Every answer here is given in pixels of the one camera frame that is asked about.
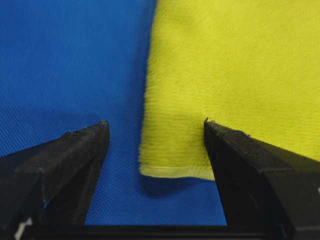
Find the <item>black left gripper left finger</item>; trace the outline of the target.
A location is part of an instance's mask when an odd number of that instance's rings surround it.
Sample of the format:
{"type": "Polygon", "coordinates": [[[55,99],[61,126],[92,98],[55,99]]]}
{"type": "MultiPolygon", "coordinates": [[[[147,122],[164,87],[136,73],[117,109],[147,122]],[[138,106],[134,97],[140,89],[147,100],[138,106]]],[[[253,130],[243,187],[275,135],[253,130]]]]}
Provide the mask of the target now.
{"type": "Polygon", "coordinates": [[[27,224],[85,223],[110,144],[107,121],[0,159],[0,237],[21,238],[27,224]]]}

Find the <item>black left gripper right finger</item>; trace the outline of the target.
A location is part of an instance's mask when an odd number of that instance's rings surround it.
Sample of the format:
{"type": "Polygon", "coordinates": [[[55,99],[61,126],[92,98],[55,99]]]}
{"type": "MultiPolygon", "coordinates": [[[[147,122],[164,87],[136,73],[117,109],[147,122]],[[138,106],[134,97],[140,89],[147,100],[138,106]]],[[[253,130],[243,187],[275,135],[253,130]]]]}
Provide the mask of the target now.
{"type": "Polygon", "coordinates": [[[232,237],[317,240],[320,164],[213,120],[204,143],[232,237]]]}

